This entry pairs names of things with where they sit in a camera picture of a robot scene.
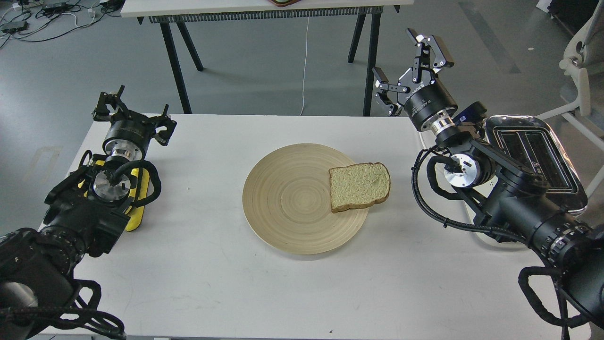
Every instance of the concrete floor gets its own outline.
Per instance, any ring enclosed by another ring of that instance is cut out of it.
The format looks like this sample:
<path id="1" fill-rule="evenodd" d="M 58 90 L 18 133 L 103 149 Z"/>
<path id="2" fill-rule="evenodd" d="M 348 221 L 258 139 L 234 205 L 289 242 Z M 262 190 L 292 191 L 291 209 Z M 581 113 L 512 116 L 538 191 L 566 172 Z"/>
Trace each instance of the concrete floor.
<path id="1" fill-rule="evenodd" d="M 0 13 L 8 6 L 0 2 Z M 76 14 L 79 25 L 89 22 L 85 10 Z M 339 16 L 190 23 L 207 68 L 201 73 L 174 26 L 193 112 L 300 114 L 308 26 L 303 114 L 361 116 L 369 22 L 356 62 L 348 64 L 355 21 Z M 73 25 L 74 18 L 64 16 L 31 38 L 50 38 Z M 440 78 L 460 108 L 480 100 L 489 114 L 537 115 L 564 104 L 559 90 L 568 79 L 557 65 L 570 36 L 533 1 L 422 0 L 400 13 L 385 8 L 377 65 L 390 79 L 413 61 L 407 27 L 446 42 L 455 67 Z M 182 112 L 159 25 L 105 17 L 52 41 L 8 41 L 0 49 L 0 232 L 38 227 L 47 208 L 44 197 L 80 157 L 76 152 L 99 92 L 122 84 L 122 98 L 132 110 L 159 113 L 168 103 L 170 112 Z M 384 116 L 376 104 L 371 114 Z M 563 119 L 548 123 L 587 186 L 604 154 Z M 582 219 L 600 224 L 603 205 L 600 186 Z"/>

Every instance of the white table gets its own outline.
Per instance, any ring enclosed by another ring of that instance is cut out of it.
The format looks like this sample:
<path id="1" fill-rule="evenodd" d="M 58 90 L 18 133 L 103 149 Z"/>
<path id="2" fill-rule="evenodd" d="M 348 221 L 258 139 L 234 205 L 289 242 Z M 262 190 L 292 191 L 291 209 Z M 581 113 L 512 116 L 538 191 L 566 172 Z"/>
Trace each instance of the white table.
<path id="1" fill-rule="evenodd" d="M 398 10 L 400 5 L 411 5 L 413 2 L 414 0 L 302 0 L 287 7 L 277 7 L 268 0 L 127 0 L 121 10 L 121 15 L 125 18 L 138 17 L 140 23 L 142 23 L 143 17 L 148 16 L 151 22 L 160 24 L 183 112 L 192 113 L 170 23 L 176 23 L 195 67 L 198 71 L 203 71 L 204 66 L 185 22 L 358 15 L 348 55 L 348 62 L 352 63 L 355 59 L 365 16 L 371 14 L 365 101 L 363 104 L 363 116 L 369 116 L 373 100 L 373 72 L 371 69 L 376 64 L 379 26 L 383 7 L 385 5 L 395 5 Z"/>
<path id="2" fill-rule="evenodd" d="M 559 328 L 530 308 L 516 282 L 530 251 L 488 249 L 466 232 L 443 229 L 417 207 L 410 167 L 419 138 L 403 117 L 174 115 L 169 146 L 147 159 L 162 179 L 143 225 L 113 251 L 86 257 L 75 277 L 98 281 L 100 310 L 128 335 L 289 339 L 555 339 Z M 80 152 L 99 152 L 109 128 L 94 123 Z M 289 255 L 247 224 L 242 190 L 266 154 L 320 143 L 356 162 L 389 169 L 388 200 L 334 251 Z M 72 169 L 79 160 L 76 157 Z M 459 202 L 425 196 L 466 220 Z M 547 280 L 532 281 L 548 308 Z M 85 330 L 46 333 L 88 334 Z M 580 340 L 588 337 L 580 327 Z"/>

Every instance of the black table leg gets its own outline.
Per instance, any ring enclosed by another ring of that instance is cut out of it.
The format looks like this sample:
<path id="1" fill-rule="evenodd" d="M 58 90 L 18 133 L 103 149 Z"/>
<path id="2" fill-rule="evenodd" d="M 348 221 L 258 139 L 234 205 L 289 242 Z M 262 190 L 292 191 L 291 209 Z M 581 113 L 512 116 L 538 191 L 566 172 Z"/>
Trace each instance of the black table leg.
<path id="1" fill-rule="evenodd" d="M 365 82 L 365 102 L 363 104 L 363 116 L 371 115 L 371 102 L 373 101 L 373 69 L 376 65 L 378 55 L 379 23 L 382 13 L 371 15 L 371 32 L 369 35 L 369 57 L 367 58 L 367 80 Z"/>
<path id="2" fill-rule="evenodd" d="M 176 48 L 174 47 L 174 38 L 172 37 L 172 31 L 170 24 L 161 23 L 161 33 L 164 35 L 165 49 L 168 51 L 168 58 L 170 58 L 170 66 L 172 66 L 172 73 L 174 74 L 174 81 L 176 82 L 176 88 L 178 89 L 178 96 L 181 98 L 182 110 L 184 113 L 191 113 L 191 104 L 188 101 L 187 89 L 185 88 L 185 81 L 182 78 L 181 65 L 178 62 L 178 55 L 176 54 Z"/>
<path id="3" fill-rule="evenodd" d="M 187 45 L 189 53 L 191 54 L 191 58 L 193 58 L 195 67 L 197 68 L 198 71 L 200 71 L 200 72 L 203 71 L 204 66 L 201 64 L 201 60 L 199 60 L 199 55 L 197 54 L 195 45 L 193 45 L 191 36 L 188 33 L 187 26 L 185 25 L 184 22 L 177 22 L 176 25 L 178 26 L 178 29 L 181 31 L 182 38 L 183 38 L 183 40 L 185 40 L 185 45 Z"/>
<path id="4" fill-rule="evenodd" d="M 356 17 L 355 33 L 352 36 L 352 43 L 350 43 L 350 51 L 348 52 L 348 62 L 352 63 L 355 61 L 356 48 L 359 47 L 359 39 L 361 38 L 361 32 L 363 31 L 363 24 L 365 23 L 366 14 L 359 14 Z"/>

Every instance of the wooden bowl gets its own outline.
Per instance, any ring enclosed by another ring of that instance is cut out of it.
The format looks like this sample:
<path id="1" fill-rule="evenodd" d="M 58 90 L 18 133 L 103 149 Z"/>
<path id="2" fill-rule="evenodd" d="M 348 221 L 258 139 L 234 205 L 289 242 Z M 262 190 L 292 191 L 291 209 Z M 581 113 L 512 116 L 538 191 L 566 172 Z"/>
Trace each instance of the wooden bowl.
<path id="1" fill-rule="evenodd" d="M 354 164 L 319 144 L 294 144 L 262 158 L 243 187 L 243 211 L 256 235 L 295 254 L 335 249 L 361 228 L 368 209 L 331 213 L 329 169 Z"/>

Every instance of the yellow part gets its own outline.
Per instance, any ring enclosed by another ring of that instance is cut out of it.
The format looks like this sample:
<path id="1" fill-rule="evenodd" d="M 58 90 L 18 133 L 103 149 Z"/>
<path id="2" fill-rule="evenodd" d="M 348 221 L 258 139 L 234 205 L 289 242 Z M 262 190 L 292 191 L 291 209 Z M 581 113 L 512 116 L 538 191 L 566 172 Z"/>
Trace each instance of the yellow part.
<path id="1" fill-rule="evenodd" d="M 105 161 L 104 160 L 97 160 L 97 162 L 95 163 L 96 165 L 104 165 Z M 130 172 L 131 175 L 134 175 L 136 178 L 138 178 L 138 169 L 134 169 Z M 78 188 L 82 188 L 82 186 L 84 185 L 84 181 L 82 181 L 80 184 L 78 184 Z M 140 193 L 138 194 L 138 199 L 142 200 L 143 198 L 147 197 L 147 191 L 149 190 L 149 172 L 146 169 L 143 169 L 143 179 L 141 180 L 141 188 L 140 188 Z M 134 197 L 137 194 L 137 190 L 136 188 L 134 189 L 130 189 L 130 193 L 129 196 L 130 197 Z M 130 220 L 128 221 L 128 224 L 126 225 L 126 231 L 133 231 L 134 229 L 138 228 L 139 225 L 141 225 L 141 222 L 143 220 L 143 212 L 145 211 L 145 207 L 138 207 L 138 208 L 133 208 L 133 207 L 129 207 L 128 210 L 126 211 L 126 215 L 128 215 L 130 217 Z"/>

